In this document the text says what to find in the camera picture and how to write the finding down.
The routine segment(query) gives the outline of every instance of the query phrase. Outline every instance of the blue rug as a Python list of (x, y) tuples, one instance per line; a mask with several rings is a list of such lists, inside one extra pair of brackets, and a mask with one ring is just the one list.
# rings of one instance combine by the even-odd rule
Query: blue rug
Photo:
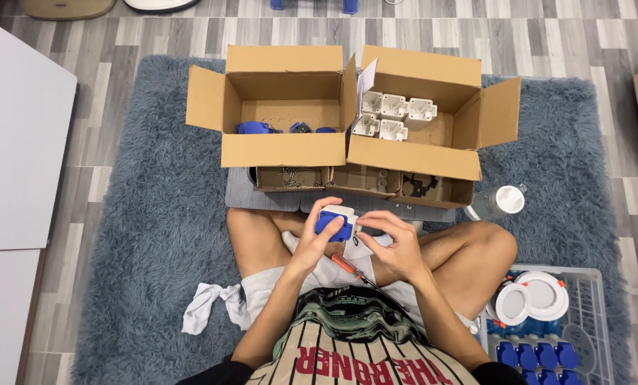
[[(218, 363), (243, 335), (221, 301), (201, 335), (181, 333), (199, 282), (240, 280), (221, 135), (184, 123), (190, 64), (224, 70), (221, 60), (166, 56), (139, 65), (90, 263), (76, 384), (173, 384)], [(626, 384), (629, 315), (597, 120), (591, 83), (524, 80), (519, 139), (480, 152), (477, 188), (528, 186), (525, 209), (501, 222), (518, 240), (517, 262), (601, 270), (616, 382)]]

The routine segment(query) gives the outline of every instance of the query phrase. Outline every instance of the screwdriver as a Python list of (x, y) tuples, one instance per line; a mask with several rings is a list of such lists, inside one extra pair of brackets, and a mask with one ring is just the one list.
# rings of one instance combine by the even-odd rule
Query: screwdriver
[(405, 312), (409, 312), (409, 309), (407, 309), (404, 305), (402, 305), (396, 299), (392, 298), (390, 294), (385, 293), (382, 288), (379, 288), (378, 286), (376, 286), (375, 283), (371, 282), (370, 279), (366, 278), (364, 276), (364, 273), (361, 270), (357, 269), (357, 267), (355, 267), (353, 264), (349, 263), (345, 258), (343, 258), (343, 255), (341, 253), (336, 251), (335, 253), (332, 254), (331, 259), (333, 260), (333, 262), (337, 263), (340, 267), (344, 268), (345, 271), (352, 274), (357, 279), (361, 279), (361, 281), (364, 282), (365, 284), (373, 286), (374, 289), (376, 289), (377, 291), (380, 291), (385, 297), (388, 297), (388, 299), (390, 299), (392, 302), (397, 303), (398, 306), (404, 309)]

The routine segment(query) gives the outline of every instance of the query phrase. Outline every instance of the plastic basket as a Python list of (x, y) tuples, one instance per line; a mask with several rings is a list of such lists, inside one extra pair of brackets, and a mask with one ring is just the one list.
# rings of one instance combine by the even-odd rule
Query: plastic basket
[[(596, 268), (513, 265), (511, 270), (544, 271), (566, 283), (569, 309), (561, 319), (563, 339), (580, 356), (575, 371), (583, 384), (613, 385), (613, 365), (601, 272)], [(485, 315), (481, 324), (481, 344), (487, 350)]]

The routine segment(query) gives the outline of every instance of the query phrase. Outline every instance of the person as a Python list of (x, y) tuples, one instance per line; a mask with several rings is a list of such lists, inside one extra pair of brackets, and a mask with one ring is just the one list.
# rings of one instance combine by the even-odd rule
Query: person
[[(315, 223), (341, 202), (320, 199), (306, 221), (229, 209), (253, 323), (232, 355), (178, 385), (526, 384), (516, 369), (492, 363), (468, 330), (516, 257), (510, 233), (471, 222), (417, 238), (409, 223), (373, 211), (357, 223), (386, 234), (357, 232), (337, 244), (328, 240), (342, 217), (319, 234)], [(327, 258), (335, 252), (409, 311)]]

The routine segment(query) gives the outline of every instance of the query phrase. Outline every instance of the gray wood floor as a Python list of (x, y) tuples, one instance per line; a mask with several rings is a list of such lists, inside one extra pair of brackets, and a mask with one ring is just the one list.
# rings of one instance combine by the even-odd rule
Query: gray wood floor
[[(74, 359), (88, 261), (102, 213), (126, 101), (140, 58), (152, 53), (226, 57), (227, 45), (364, 44), (482, 59), (484, 73), (591, 79), (623, 255), (638, 287), (638, 118), (631, 77), (638, 72), (638, 0), (201, 0), (167, 16), (143, 17), (121, 1), (87, 21), (30, 19), (0, 3), (0, 26), (50, 57), (82, 86), (47, 255), (26, 382), (67, 384)], [(638, 297), (630, 296), (632, 373), (638, 378)]]

